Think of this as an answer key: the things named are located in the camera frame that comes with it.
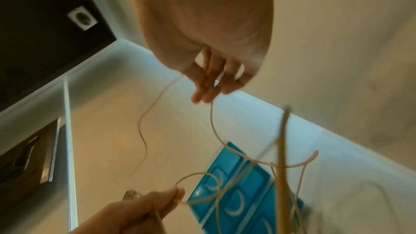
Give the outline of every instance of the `floor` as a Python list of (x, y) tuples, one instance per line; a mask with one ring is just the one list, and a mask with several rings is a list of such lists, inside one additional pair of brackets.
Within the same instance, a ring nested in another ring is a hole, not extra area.
[[(209, 107), (190, 103), (194, 87), (186, 79), (167, 91), (144, 119), (142, 132), (149, 152), (145, 163), (137, 167), (144, 157), (138, 118), (177, 76), (148, 51), (127, 41), (71, 75), (80, 222), (107, 203), (121, 200), (128, 189), (163, 190), (209, 167), (220, 144), (209, 125)], [(235, 93), (216, 100), (214, 123), (222, 138), (256, 156), (275, 138), (281, 113), (245, 93)], [(313, 209), (310, 233), (413, 232), (413, 171), (296, 115), (289, 121), (288, 148), (289, 163), (320, 151), (301, 189), (301, 197)], [(271, 151), (265, 160), (273, 161), (273, 156)], [(289, 171), (292, 188), (299, 173), (298, 169)], [(191, 178), (182, 186), (190, 193), (198, 181)], [(176, 209), (165, 224), (170, 234), (203, 233), (186, 206)]]

